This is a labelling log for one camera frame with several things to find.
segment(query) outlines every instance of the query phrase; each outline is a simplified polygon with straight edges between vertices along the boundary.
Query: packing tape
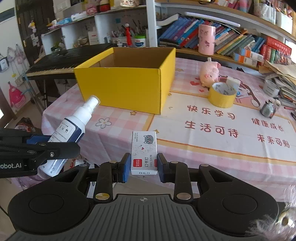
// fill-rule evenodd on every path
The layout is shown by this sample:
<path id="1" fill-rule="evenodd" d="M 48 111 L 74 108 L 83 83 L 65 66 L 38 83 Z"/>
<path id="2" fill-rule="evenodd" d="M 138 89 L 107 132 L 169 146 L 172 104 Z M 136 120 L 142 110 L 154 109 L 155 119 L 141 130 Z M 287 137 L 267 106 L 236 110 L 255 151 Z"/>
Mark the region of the packing tape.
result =
<path id="1" fill-rule="evenodd" d="M 263 91 L 270 97 L 276 97 L 279 94 L 279 88 L 275 83 L 270 80 L 266 80 L 263 86 Z"/>
<path id="2" fill-rule="evenodd" d="M 229 108 L 233 105 L 237 91 L 230 85 L 223 82 L 213 83 L 208 100 L 211 104 L 221 108 Z"/>

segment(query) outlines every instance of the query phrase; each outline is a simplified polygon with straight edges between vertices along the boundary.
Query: table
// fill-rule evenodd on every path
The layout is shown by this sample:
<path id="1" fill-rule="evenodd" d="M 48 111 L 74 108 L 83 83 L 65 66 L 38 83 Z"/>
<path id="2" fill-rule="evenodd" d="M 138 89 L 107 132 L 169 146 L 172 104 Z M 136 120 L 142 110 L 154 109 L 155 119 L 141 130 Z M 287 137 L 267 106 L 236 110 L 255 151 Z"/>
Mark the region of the table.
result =
<path id="1" fill-rule="evenodd" d="M 220 69 L 221 80 L 240 79 L 241 95 L 229 109 L 213 106 L 198 78 L 201 64 L 176 59 L 175 80 L 161 115 L 99 106 L 79 142 L 81 154 L 96 164 L 120 161 L 131 151 L 132 131 L 155 130 L 157 151 L 168 161 L 193 168 L 210 164 L 282 201 L 285 188 L 296 179 L 296 122 L 290 111 L 281 107 L 272 119 L 262 116 L 258 107 L 270 98 L 261 89 L 263 80 L 226 67 Z M 42 132 L 51 135 L 82 104 L 75 85 L 44 111 Z M 139 177 L 174 187 L 160 183 L 158 175 Z M 198 193 L 195 184 L 192 188 Z"/>

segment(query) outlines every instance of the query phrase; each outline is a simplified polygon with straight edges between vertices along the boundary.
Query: white bottle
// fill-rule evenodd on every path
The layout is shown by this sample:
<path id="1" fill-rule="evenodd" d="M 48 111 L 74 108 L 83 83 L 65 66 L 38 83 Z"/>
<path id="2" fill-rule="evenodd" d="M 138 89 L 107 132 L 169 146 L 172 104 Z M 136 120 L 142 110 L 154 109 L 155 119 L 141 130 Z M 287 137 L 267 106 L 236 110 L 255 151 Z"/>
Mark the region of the white bottle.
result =
<path id="1" fill-rule="evenodd" d="M 48 142 L 79 142 L 85 133 L 85 125 L 91 119 L 100 100 L 92 95 L 79 107 L 72 116 L 66 117 L 52 134 Z M 48 179 L 58 175 L 67 159 L 47 160 L 47 163 L 38 167 L 38 175 Z"/>

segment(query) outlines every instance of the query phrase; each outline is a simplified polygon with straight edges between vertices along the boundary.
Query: bottle label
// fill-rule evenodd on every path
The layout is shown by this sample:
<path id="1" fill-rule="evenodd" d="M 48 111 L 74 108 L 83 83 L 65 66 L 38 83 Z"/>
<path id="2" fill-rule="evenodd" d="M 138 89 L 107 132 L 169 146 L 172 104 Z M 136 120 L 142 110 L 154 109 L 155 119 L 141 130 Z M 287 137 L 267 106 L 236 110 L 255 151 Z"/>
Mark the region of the bottle label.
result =
<path id="1" fill-rule="evenodd" d="M 76 126 L 64 119 L 52 134 L 48 142 L 67 142 L 74 133 Z"/>

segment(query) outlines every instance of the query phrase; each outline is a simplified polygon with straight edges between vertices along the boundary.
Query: cat face illustration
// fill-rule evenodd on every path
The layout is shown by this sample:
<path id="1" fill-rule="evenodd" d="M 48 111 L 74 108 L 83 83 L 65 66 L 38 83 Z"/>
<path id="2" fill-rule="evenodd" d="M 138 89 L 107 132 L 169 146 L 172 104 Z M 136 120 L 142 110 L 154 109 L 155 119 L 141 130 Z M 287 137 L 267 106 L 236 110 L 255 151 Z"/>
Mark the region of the cat face illustration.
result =
<path id="1" fill-rule="evenodd" d="M 146 135 L 145 137 L 145 144 L 152 144 L 153 143 L 153 136 L 152 135 Z"/>

